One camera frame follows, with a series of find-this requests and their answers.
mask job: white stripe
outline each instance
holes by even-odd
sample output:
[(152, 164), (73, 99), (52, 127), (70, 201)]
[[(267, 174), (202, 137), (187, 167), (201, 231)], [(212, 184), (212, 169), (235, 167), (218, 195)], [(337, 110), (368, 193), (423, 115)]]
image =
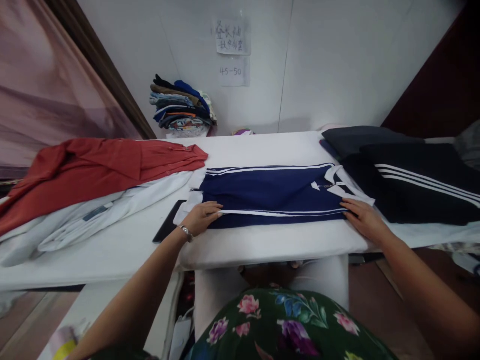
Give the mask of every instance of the white stripe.
[(422, 179), (425, 179), (425, 180), (428, 180), (432, 183), (437, 183), (437, 184), (440, 184), (440, 185), (443, 185), (447, 188), (450, 188), (452, 190), (457, 190), (461, 193), (464, 193), (465, 195), (471, 195), (473, 196), (474, 198), (477, 198), (479, 201), (480, 201), (480, 195), (479, 194), (476, 194), (476, 193), (473, 193), (473, 192), (469, 192), (469, 191), (466, 191), (466, 190), (463, 190), (461, 188), (458, 188), (458, 187), (455, 187), (455, 186), (452, 186), (452, 185), (448, 185), (446, 183), (443, 183), (443, 182), (440, 182), (438, 180), (435, 180), (431, 177), (428, 177), (428, 176), (423, 176), (423, 175), (419, 175), (415, 172), (411, 172), (411, 171), (408, 171), (408, 170), (404, 170), (402, 168), (399, 168), (399, 167), (395, 167), (395, 166), (391, 166), (391, 165), (387, 165), (387, 164), (377, 164), (375, 165), (376, 168), (388, 168), (388, 169), (393, 169), (393, 170), (397, 170), (397, 171), (400, 171), (400, 172), (403, 172), (403, 173), (407, 173), (407, 174), (410, 174), (416, 178), (422, 178)]
[(260, 213), (283, 213), (283, 214), (322, 214), (322, 213), (331, 213), (335, 211), (348, 211), (345, 208), (338, 208), (333, 210), (324, 210), (324, 211), (271, 211), (271, 210), (232, 210), (232, 211), (246, 211), (246, 212), (260, 212)]
[(477, 208), (480, 209), (480, 202), (473, 201), (472, 199), (470, 199), (470, 198), (468, 198), (468, 197), (463, 197), (463, 196), (455, 195), (455, 194), (452, 193), (452, 192), (440, 190), (440, 189), (437, 188), (437, 187), (428, 186), (428, 185), (422, 184), (422, 183), (420, 183), (420, 182), (408, 180), (408, 179), (406, 179), (406, 178), (404, 178), (404, 177), (393, 176), (393, 175), (383, 175), (383, 177), (384, 177), (385, 179), (395, 179), (395, 180), (404, 181), (404, 182), (406, 182), (406, 183), (410, 183), (410, 184), (417, 185), (417, 186), (419, 186), (419, 187), (421, 187), (421, 188), (430, 189), (430, 190), (436, 191), (436, 192), (438, 192), (438, 193), (443, 193), (443, 194), (446, 194), (446, 195), (450, 195), (450, 196), (452, 196), (452, 197), (454, 197), (454, 198), (458, 198), (458, 199), (465, 200), (465, 201), (467, 201), (467, 202), (475, 205)]
[(217, 175), (224, 175), (224, 174), (234, 174), (234, 173), (244, 173), (244, 172), (252, 172), (252, 171), (271, 171), (271, 170), (307, 170), (307, 169), (321, 169), (324, 167), (334, 167), (334, 164), (326, 163), (317, 166), (305, 166), (305, 167), (262, 167), (262, 168), (240, 168), (234, 170), (226, 170), (224, 172), (219, 173), (212, 173), (210, 170), (207, 170), (207, 175), (210, 176), (217, 176)]
[(393, 170), (387, 170), (387, 169), (380, 169), (378, 170), (380, 173), (382, 174), (394, 174), (394, 175), (400, 175), (404, 178), (409, 178), (409, 179), (412, 179), (412, 180), (416, 180), (420, 183), (424, 183), (424, 184), (427, 184), (427, 185), (432, 185), (434, 187), (437, 187), (437, 188), (441, 188), (445, 191), (448, 191), (450, 193), (455, 193), (457, 195), (461, 195), (461, 196), (464, 196), (466, 198), (470, 198), (470, 199), (473, 199), (473, 200), (478, 200), (480, 201), (480, 196), (472, 196), (472, 195), (468, 195), (468, 194), (465, 194), (461, 191), (457, 191), (457, 190), (453, 190), (453, 189), (450, 189), (449, 187), (446, 187), (446, 186), (443, 186), (443, 185), (440, 185), (440, 184), (436, 184), (436, 183), (433, 183), (433, 182), (430, 182), (430, 181), (427, 181), (427, 180), (423, 180), (421, 178), (418, 178), (418, 177), (415, 177), (415, 176), (410, 176), (410, 175), (407, 175), (407, 174), (404, 174), (404, 173), (401, 173), (399, 171), (393, 171)]
[(227, 173), (227, 172), (230, 172), (230, 171), (233, 171), (233, 170), (248, 170), (248, 171), (252, 171), (252, 170), (303, 170), (303, 169), (320, 169), (320, 168), (323, 168), (324, 166), (335, 166), (334, 164), (332, 163), (325, 163), (325, 164), (321, 164), (321, 165), (311, 165), (311, 166), (275, 166), (275, 165), (271, 165), (271, 166), (245, 166), (245, 167), (230, 167), (230, 168), (226, 168), (226, 169), (222, 169), (222, 170), (213, 170), (213, 169), (210, 169), (208, 168), (206, 170), (206, 173), (207, 174), (223, 174), (223, 173)]
[(288, 214), (280, 214), (275, 212), (262, 212), (262, 211), (243, 211), (243, 210), (222, 210), (220, 211), (223, 214), (241, 214), (241, 215), (256, 215), (256, 216), (266, 216), (272, 218), (309, 218), (309, 217), (319, 217), (319, 216), (328, 216), (328, 215), (335, 215), (347, 212), (347, 209), (341, 209), (338, 212), (330, 212), (318, 215), (288, 215)]

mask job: folded clothes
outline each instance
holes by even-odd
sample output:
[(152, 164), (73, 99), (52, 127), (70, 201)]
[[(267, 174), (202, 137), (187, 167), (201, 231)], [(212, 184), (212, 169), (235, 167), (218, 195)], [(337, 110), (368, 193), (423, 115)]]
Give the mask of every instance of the folded clothes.
[(183, 91), (185, 91), (186, 93), (191, 94), (196, 98), (198, 98), (201, 104), (203, 105), (203, 107), (205, 108), (205, 110), (207, 111), (208, 116), (210, 117), (210, 107), (197, 90), (195, 90), (193, 87), (188, 85), (186, 82), (183, 82), (182, 80), (175, 81), (175, 86), (177, 88), (183, 89)]
[(197, 128), (204, 127), (205, 123), (201, 119), (196, 119), (196, 118), (181, 118), (172, 121), (169, 125), (168, 128), (170, 130), (193, 130)]
[(189, 199), (173, 223), (180, 224), (196, 204), (216, 201), (225, 216), (211, 229), (344, 220), (342, 198), (375, 202), (332, 163), (208, 168), (196, 171), (189, 186)]
[(175, 109), (174, 107), (169, 107), (165, 111), (165, 116), (176, 115), (180, 113), (191, 114), (190, 116), (194, 116), (196, 118), (202, 118), (202, 119), (205, 119), (206, 121), (211, 122), (210, 115), (203, 106), (184, 107), (180, 110)]
[(182, 89), (181, 87), (172, 85), (168, 81), (163, 80), (160, 76), (158, 76), (158, 74), (155, 74), (155, 79), (153, 79), (153, 83), (162, 88), (167, 88), (178, 92), (185, 92), (184, 89)]
[(169, 125), (175, 121), (175, 120), (178, 120), (178, 119), (185, 119), (185, 118), (190, 118), (190, 116), (188, 115), (185, 115), (185, 114), (175, 114), (175, 115), (170, 115), (170, 116), (165, 116), (159, 123), (158, 123), (158, 127), (162, 128), (162, 129), (167, 129), (169, 127)]
[(394, 132), (386, 127), (352, 126), (324, 131), (323, 137), (336, 150), (340, 159), (360, 154), (360, 148), (375, 144), (424, 144), (425, 140)]
[(162, 87), (162, 86), (157, 86), (157, 85), (150, 85), (150, 90), (153, 91), (154, 93), (159, 93), (159, 94), (170, 94), (170, 95), (180, 95), (184, 96), (190, 99), (190, 101), (193, 103), (194, 106), (202, 105), (198, 97), (195, 97), (187, 92), (184, 92), (182, 90), (176, 91), (172, 90), (167, 87)]
[(46, 147), (0, 205), (0, 236), (43, 215), (205, 166), (198, 146), (77, 138)]
[(41, 216), (0, 237), (0, 266), (24, 263), (36, 251), (52, 252), (91, 238), (99, 231), (181, 189), (192, 176), (183, 171), (126, 191), (81, 202)]
[(162, 108), (168, 105), (185, 105), (193, 107), (193, 102), (186, 96), (177, 94), (162, 94), (157, 92), (150, 93), (150, 104)]
[(342, 159), (339, 153), (332, 147), (332, 145), (329, 144), (327, 140), (320, 140), (320, 145), (338, 162)]
[[(451, 144), (367, 145), (360, 151), (385, 184), (363, 181), (364, 190), (384, 199), (378, 208), (390, 222), (480, 221), (480, 172), (465, 165)], [(360, 170), (357, 176), (363, 176)]]
[(210, 127), (206, 125), (192, 129), (178, 128), (171, 130), (166, 137), (167, 139), (205, 138), (209, 133), (209, 130)]
[(203, 91), (199, 91), (199, 93), (200, 93), (200, 96), (205, 100), (205, 102), (208, 105), (208, 108), (210, 110), (211, 121), (213, 122), (214, 125), (217, 125), (217, 115), (215, 115), (214, 107), (212, 105), (212, 100), (210, 99), (210, 96)]
[(160, 123), (165, 117), (178, 114), (188, 114), (187, 116), (210, 119), (209, 113), (203, 108), (203, 106), (192, 107), (184, 105), (168, 105), (163, 108), (159, 108), (157, 109), (153, 118), (157, 123)]

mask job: smartphone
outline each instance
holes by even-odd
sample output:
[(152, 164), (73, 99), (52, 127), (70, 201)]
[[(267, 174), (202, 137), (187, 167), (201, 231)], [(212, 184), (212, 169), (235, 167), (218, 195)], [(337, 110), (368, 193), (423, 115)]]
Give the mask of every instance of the smartphone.
[(156, 233), (155, 238), (153, 239), (154, 243), (161, 244), (162, 241), (165, 240), (165, 238), (170, 235), (173, 230), (175, 230), (175, 228), (177, 227), (177, 225), (174, 224), (175, 215), (177, 215), (177, 212), (180, 209), (180, 205), (186, 202), (187, 200), (178, 200), (176, 202), (175, 206), (173, 207), (173, 209), (171, 209), (170, 213), (163, 222), (160, 230), (158, 230), (158, 232)]

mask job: woman's right hand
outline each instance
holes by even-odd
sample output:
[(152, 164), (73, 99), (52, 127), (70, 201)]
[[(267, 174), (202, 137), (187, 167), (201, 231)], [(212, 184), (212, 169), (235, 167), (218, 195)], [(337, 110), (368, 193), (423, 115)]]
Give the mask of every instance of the woman's right hand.
[(204, 233), (209, 225), (220, 218), (223, 214), (219, 212), (224, 206), (216, 201), (207, 201), (198, 205), (190, 211), (182, 225), (184, 225), (192, 235), (198, 236)]
[(373, 207), (363, 201), (343, 198), (341, 202), (344, 208), (358, 215), (356, 217), (350, 212), (344, 212), (348, 221), (367, 239), (371, 240), (379, 248), (385, 241), (396, 238), (394, 233), (384, 223), (379, 213)]

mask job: stack of folded clothes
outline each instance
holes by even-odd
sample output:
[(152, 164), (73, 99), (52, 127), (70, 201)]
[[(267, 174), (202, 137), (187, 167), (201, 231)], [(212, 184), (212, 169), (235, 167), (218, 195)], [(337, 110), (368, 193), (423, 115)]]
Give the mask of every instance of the stack of folded clothes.
[(427, 144), (383, 127), (325, 131), (320, 144), (391, 223), (480, 221), (480, 172), (451, 144)]
[(172, 138), (206, 137), (217, 126), (210, 97), (179, 80), (172, 85), (155, 75), (150, 86), (150, 104), (158, 126), (170, 130)]

